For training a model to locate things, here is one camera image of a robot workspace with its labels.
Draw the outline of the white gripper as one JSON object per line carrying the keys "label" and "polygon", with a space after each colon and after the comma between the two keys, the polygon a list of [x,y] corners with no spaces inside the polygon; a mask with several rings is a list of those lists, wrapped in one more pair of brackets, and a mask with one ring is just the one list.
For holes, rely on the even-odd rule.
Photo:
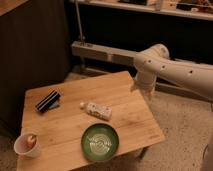
{"label": "white gripper", "polygon": [[133,92],[139,88],[145,90],[144,98],[147,103],[152,102],[152,98],[154,97],[154,88],[156,84],[157,77],[151,74],[137,74],[135,80],[131,85],[130,91]]}

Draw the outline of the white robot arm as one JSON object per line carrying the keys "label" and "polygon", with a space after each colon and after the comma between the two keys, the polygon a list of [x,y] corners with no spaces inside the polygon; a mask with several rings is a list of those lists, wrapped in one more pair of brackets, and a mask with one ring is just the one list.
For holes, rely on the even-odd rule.
{"label": "white robot arm", "polygon": [[163,44],[138,52],[133,65],[136,84],[145,91],[152,91],[160,77],[213,102],[213,65],[171,60]]}

